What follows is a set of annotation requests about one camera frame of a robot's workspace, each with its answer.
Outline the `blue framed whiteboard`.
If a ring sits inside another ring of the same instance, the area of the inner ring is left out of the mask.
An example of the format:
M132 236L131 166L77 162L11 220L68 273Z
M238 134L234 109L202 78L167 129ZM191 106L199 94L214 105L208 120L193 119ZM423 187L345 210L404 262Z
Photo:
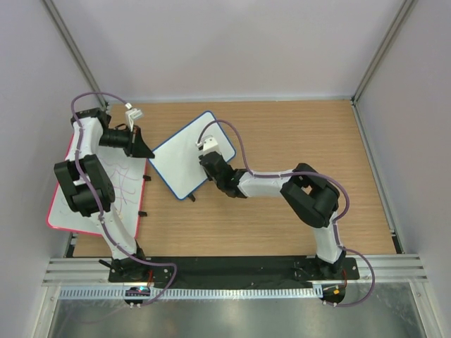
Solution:
M206 132L202 131L215 119L211 111L205 111L153 150L154 157L149 162L178 200L186 199L207 181L199 164L197 141L201 134L218 142L226 161L236 155L235 147L220 125L214 123Z

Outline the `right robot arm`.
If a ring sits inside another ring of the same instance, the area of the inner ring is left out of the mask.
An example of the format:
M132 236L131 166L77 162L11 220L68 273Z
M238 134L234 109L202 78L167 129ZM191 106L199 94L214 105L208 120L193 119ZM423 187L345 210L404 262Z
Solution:
M209 180L231 198L282 197L306 225L313 228L318 272L333 279L342 272L346 253L338 235L338 183L317 173L306 163L279 173L257 173L234 169L217 151L199 156Z

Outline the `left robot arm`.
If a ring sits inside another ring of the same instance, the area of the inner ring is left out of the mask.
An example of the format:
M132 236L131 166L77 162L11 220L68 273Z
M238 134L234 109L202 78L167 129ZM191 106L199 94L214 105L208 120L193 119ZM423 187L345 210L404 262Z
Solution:
M111 128L111 116L101 108L73 113L73 143L65 161L54 165L54 174L69 209L96 225L111 251L111 282L142 282L150 266L137 240L128 233L114 206L116 193L97 155L106 146L122 149L129 158L154 158L138 126Z

